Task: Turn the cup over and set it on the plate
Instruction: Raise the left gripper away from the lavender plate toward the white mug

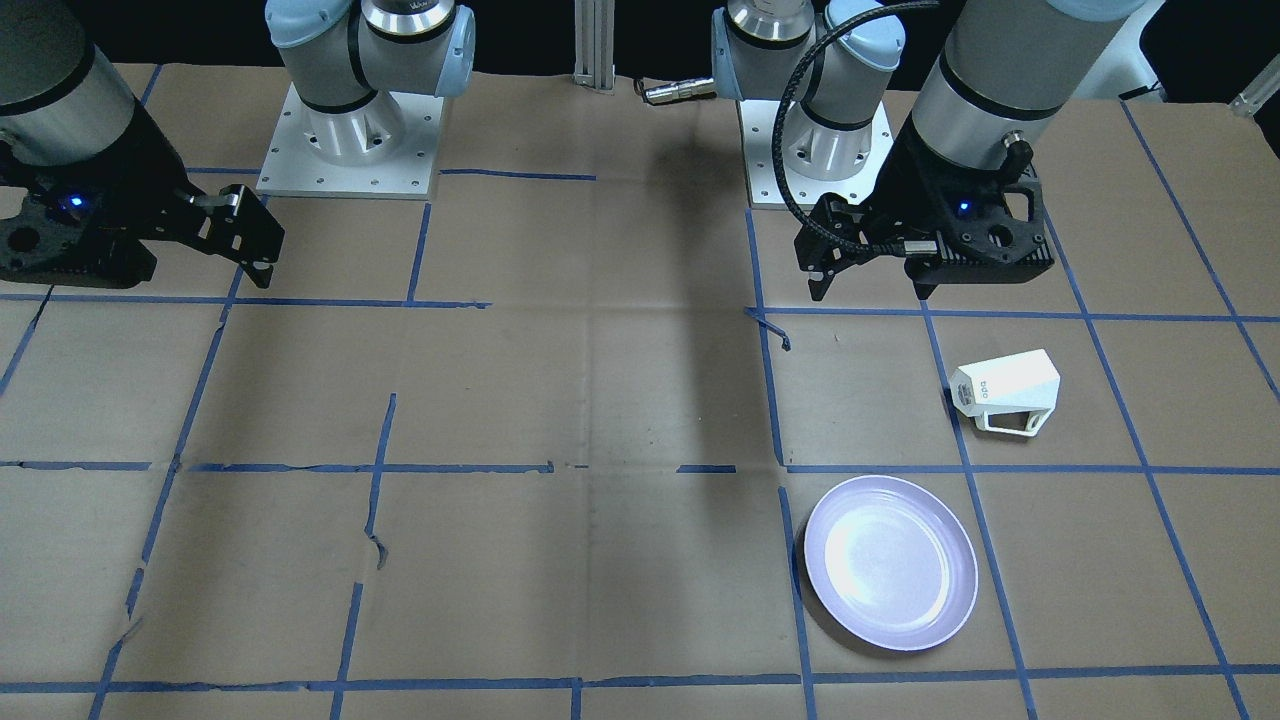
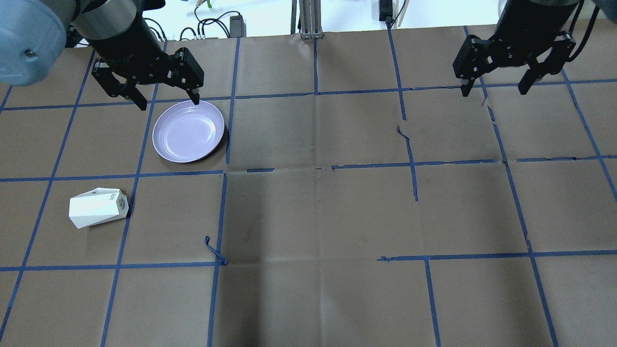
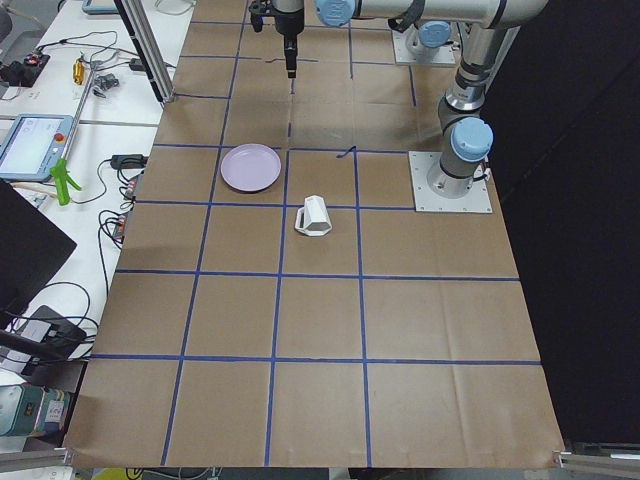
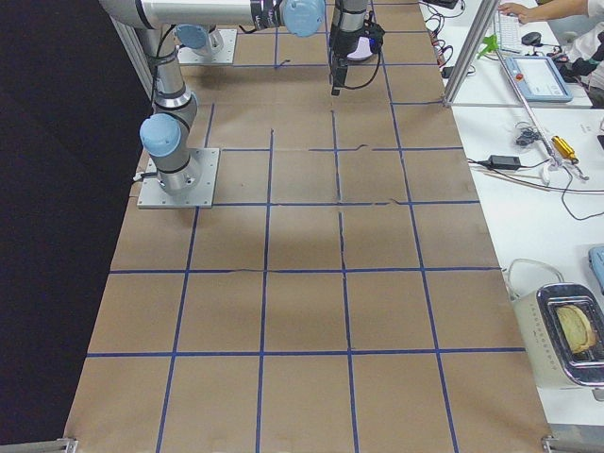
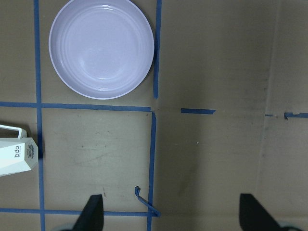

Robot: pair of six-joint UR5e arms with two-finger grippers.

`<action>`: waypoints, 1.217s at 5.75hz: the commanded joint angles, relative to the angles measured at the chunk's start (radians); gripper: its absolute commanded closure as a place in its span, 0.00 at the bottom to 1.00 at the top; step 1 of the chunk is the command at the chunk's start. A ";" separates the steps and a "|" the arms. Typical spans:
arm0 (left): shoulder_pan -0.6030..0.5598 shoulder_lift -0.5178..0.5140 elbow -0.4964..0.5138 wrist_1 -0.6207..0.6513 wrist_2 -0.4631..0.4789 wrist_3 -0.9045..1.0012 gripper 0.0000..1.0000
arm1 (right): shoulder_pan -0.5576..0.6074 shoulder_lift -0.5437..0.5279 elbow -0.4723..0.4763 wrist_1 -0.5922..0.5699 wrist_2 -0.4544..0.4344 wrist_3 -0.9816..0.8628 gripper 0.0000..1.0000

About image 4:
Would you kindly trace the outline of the person hand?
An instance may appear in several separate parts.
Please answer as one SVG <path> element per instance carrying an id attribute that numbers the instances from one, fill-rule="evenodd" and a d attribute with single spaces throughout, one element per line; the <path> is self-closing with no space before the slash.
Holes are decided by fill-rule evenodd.
<path id="1" fill-rule="evenodd" d="M 501 14 L 515 17 L 519 23 L 528 24 L 532 22 L 532 8 L 514 2 L 501 3 L 497 9 Z"/>

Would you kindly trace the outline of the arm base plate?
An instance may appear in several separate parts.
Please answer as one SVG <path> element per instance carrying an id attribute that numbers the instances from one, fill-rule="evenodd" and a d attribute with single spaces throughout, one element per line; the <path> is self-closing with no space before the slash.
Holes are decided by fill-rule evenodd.
<path id="1" fill-rule="evenodd" d="M 160 172 L 151 159 L 145 168 L 137 206 L 140 209 L 210 209 L 219 168 L 219 148 L 189 148 L 188 166 L 174 174 Z"/>
<path id="2" fill-rule="evenodd" d="M 178 61 L 181 66 L 232 65 L 237 41 L 236 29 L 215 29 L 208 35 L 206 44 L 198 49 L 181 44 Z"/>

